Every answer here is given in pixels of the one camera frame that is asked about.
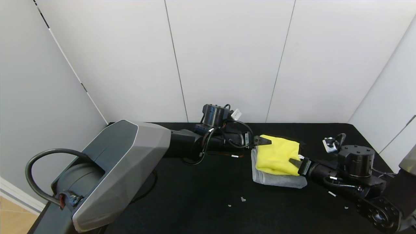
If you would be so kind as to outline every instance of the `gray towel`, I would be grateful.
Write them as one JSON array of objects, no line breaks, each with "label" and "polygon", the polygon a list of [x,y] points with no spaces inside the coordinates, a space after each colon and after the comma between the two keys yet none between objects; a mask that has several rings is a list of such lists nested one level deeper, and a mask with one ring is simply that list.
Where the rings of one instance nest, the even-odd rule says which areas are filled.
[{"label": "gray towel", "polygon": [[251,169],[253,172],[253,181],[256,183],[297,189],[301,189],[308,184],[306,178],[303,176],[272,175],[269,173],[261,172],[256,169],[256,160],[257,148],[254,148],[251,151]]}]

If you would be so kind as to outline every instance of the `wooden floor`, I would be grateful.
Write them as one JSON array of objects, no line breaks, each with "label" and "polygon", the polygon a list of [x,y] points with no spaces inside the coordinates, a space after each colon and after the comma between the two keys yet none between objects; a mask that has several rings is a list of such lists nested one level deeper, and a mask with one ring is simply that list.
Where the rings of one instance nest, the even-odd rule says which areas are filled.
[{"label": "wooden floor", "polygon": [[26,234],[37,215],[0,197],[0,234]]}]

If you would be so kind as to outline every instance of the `yellow cloth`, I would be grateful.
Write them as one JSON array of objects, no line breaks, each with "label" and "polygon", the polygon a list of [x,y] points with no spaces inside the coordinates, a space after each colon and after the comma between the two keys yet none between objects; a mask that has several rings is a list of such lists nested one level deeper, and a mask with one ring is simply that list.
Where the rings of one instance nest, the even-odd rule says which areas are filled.
[{"label": "yellow cloth", "polygon": [[289,158],[299,160],[299,143],[278,137],[261,135],[272,144],[259,145],[256,169],[273,175],[295,175],[298,168],[289,162]]}]

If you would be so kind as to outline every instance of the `small debris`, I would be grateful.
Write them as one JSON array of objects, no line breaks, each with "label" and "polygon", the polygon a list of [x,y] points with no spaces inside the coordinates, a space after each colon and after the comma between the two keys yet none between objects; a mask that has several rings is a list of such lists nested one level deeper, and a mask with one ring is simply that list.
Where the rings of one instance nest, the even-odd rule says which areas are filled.
[{"label": "small debris", "polygon": [[328,191],[328,193],[331,194],[334,197],[337,197],[337,195],[335,193],[331,192],[331,191]]}]

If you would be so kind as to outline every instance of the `black table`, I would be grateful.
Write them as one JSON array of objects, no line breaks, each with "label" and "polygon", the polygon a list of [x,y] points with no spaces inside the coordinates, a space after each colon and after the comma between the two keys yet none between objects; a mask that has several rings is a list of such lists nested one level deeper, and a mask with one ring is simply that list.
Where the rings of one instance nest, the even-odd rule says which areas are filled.
[{"label": "black table", "polygon": [[[173,130],[194,127],[191,123],[158,124]],[[322,139],[342,132],[347,135],[344,144],[371,147],[350,124],[249,125],[255,134],[305,143],[302,154],[314,159],[328,159]],[[374,167],[390,171],[379,155]],[[243,158],[207,155],[197,166],[185,165],[179,159],[162,159],[156,170],[158,183],[153,191],[128,206],[108,226],[106,234],[380,233],[356,213],[352,203],[333,197],[311,181],[303,189],[254,183],[250,153]],[[139,192],[145,192],[152,182],[151,175]]]}]

